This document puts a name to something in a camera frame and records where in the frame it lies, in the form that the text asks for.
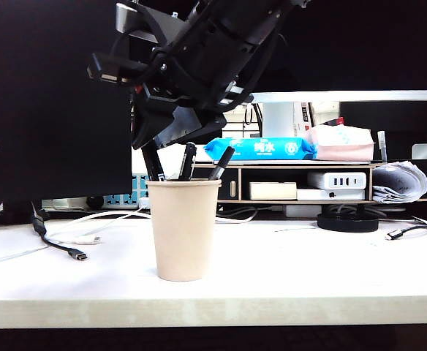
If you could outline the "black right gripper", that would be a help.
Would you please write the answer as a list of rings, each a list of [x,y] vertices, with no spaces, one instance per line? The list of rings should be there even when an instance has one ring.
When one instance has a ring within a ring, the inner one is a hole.
[[[251,101],[262,67],[241,92],[232,89],[261,44],[272,43],[272,18],[193,16],[182,21],[168,16],[148,18],[147,24],[158,45],[140,77],[133,149],[153,139],[157,147],[167,147],[221,132],[224,114],[210,110]]]

